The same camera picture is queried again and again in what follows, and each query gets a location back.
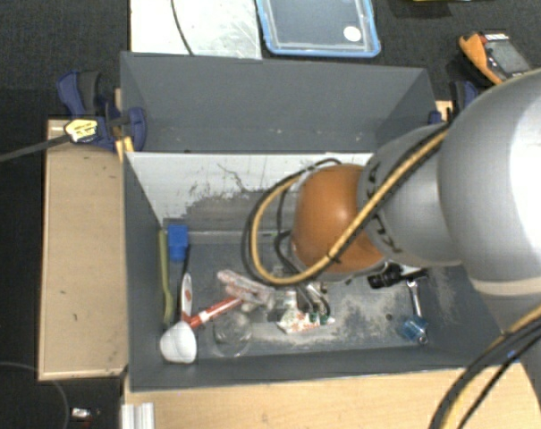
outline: gray bin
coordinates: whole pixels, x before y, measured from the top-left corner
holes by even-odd
[[[135,54],[122,57],[122,93],[123,108],[142,106],[148,117],[146,151],[129,154],[124,173],[134,391],[463,366],[497,335],[454,267],[432,270],[421,283],[425,346],[397,332],[412,313],[404,285],[371,290],[356,278],[330,285],[332,326],[288,336],[254,320],[249,349],[222,357],[208,325],[198,331],[194,364],[167,363],[158,349],[159,227],[189,225],[195,310],[207,307],[222,297],[216,271],[243,270],[241,228],[261,189],[326,152],[362,164],[389,139],[425,125],[435,100],[420,69]],[[288,222],[292,202],[285,210]],[[264,227],[271,232],[272,222]]]

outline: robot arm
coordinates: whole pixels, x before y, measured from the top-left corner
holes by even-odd
[[[343,278],[386,259],[461,263],[503,331],[541,304],[541,70],[490,89],[451,128],[428,126],[390,142],[363,171],[343,164],[310,175],[291,237],[303,270],[280,279],[257,258],[256,224],[299,178],[270,189],[245,229],[268,281]],[[541,340],[521,361],[541,404]]]
[[[370,160],[360,202],[429,130]],[[541,70],[487,91],[455,120],[439,153],[366,227],[395,262],[461,262],[505,331],[541,303]],[[541,404],[541,341],[522,358]]]

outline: electronic component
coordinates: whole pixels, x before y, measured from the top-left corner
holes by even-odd
[[[459,38],[459,47],[470,62],[493,84],[520,76],[530,66],[502,32],[474,32]]]

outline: black floor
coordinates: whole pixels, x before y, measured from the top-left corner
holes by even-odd
[[[383,51],[369,62],[426,67],[437,98],[449,97],[450,80],[466,79],[455,39],[474,29],[506,30],[541,66],[541,0],[372,1]],[[104,91],[119,85],[128,8],[128,0],[0,0],[0,152],[42,140],[48,115],[63,112],[54,87],[62,73],[99,70]],[[63,403],[59,388],[22,368],[36,363],[41,236],[42,157],[0,164],[0,428],[60,428],[69,407],[91,408],[92,428],[116,427],[117,379],[63,383]]]

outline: black cord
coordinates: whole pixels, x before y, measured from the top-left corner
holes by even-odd
[[[488,396],[489,392],[494,388],[494,386],[497,384],[497,382],[501,379],[501,377],[504,375],[504,373],[509,369],[509,367],[518,359],[520,358],[524,353],[526,353],[535,343],[537,343],[541,339],[541,336],[539,336],[536,339],[533,339],[529,343],[527,343],[523,348],[519,349],[513,356],[509,357],[495,372],[495,374],[491,377],[491,379],[486,383],[485,387],[481,390],[481,392],[478,394],[477,399],[473,402],[469,410],[467,410],[467,413],[462,418],[462,420],[459,422],[458,429],[462,429],[465,427],[465,424],[470,420],[470,418],[473,416],[473,414],[477,411],[478,407],[483,403],[483,401],[486,399],[486,396]]]
[[[69,135],[60,135],[59,137],[55,137],[54,139],[42,141],[41,143],[37,143],[29,147],[16,149],[15,151],[12,151],[11,153],[1,154],[0,163],[10,161],[17,157],[22,157],[22,156],[30,155],[33,153],[37,153],[39,151],[45,151],[46,149],[49,149],[51,147],[56,147],[58,145],[62,145],[63,143],[69,143],[69,142],[70,142]]]
[[[38,370],[36,367],[27,366],[26,364],[20,364],[19,362],[10,362],[10,361],[0,361],[0,367],[13,367],[13,368],[20,368],[23,370],[28,370],[30,372],[36,373]],[[69,422],[70,422],[70,405],[69,401],[67,399],[67,396],[65,395],[65,391],[63,390],[63,387],[60,383],[50,380],[50,383],[52,383],[55,388],[58,390],[60,395],[62,396],[63,401],[63,412],[65,416],[63,417],[63,425],[62,428],[66,429]]]
[[[298,273],[300,269],[288,258],[284,255],[282,252],[282,242],[290,237],[292,234],[292,231],[283,231],[276,235],[274,238],[274,251],[276,255],[278,256],[278,259],[280,259],[280,262],[286,267],[288,272],[290,273]]]
[[[285,183],[300,177],[302,174],[306,172],[311,172],[313,170],[316,170],[319,166],[324,164],[341,164],[341,162],[333,157],[327,157],[326,159],[322,159],[321,161],[316,162],[315,164],[312,164],[309,167],[306,167],[302,170],[297,171],[296,173],[293,173],[281,180],[279,180],[275,185],[273,185],[271,188],[265,190],[256,204],[253,206],[253,208],[250,210],[250,213],[247,217],[247,221],[244,224],[244,228],[242,230],[242,236],[241,236],[241,259],[242,259],[242,265],[244,266],[244,270],[246,273],[257,279],[262,279],[258,273],[252,268],[252,265],[250,263],[250,228],[252,225],[252,221],[254,220],[254,216],[257,213],[257,211],[260,209],[260,206],[262,203],[270,196],[275,190],[283,186]]]
[[[514,359],[512,359],[509,362],[506,362],[502,364],[499,369],[495,372],[493,377],[488,381],[485,388],[479,393],[477,399],[473,403],[473,405],[470,407],[470,409],[467,411],[465,416],[462,418],[462,420],[459,422],[458,429],[462,429],[462,427],[465,426],[465,424],[470,420],[470,418],[473,416],[473,413],[477,411],[477,408],[483,403],[488,393],[494,388],[496,383],[501,379],[501,377],[504,375],[504,373],[509,369],[509,367],[512,365],[512,362]]]
[[[171,0],[171,10],[173,11],[174,23],[177,26],[177,30],[179,30],[179,35],[181,36],[181,41],[184,44],[184,47],[187,49],[189,55],[195,55],[192,49],[190,49],[189,42],[187,41],[187,38],[184,36],[184,32],[182,31],[181,23],[179,22],[179,16],[177,15],[177,11],[174,8],[174,0]]]
[[[514,351],[526,350],[534,344],[535,341],[541,338],[541,316],[533,321],[525,324],[515,332],[507,333],[501,341],[496,342],[489,347],[481,356],[479,356],[472,364],[470,364],[465,372],[455,381],[449,391],[441,400],[433,419],[431,420],[430,429],[439,429],[443,425],[443,421],[453,402],[455,402],[462,391],[469,383],[479,375],[485,368],[498,363],[501,358],[514,359]]]

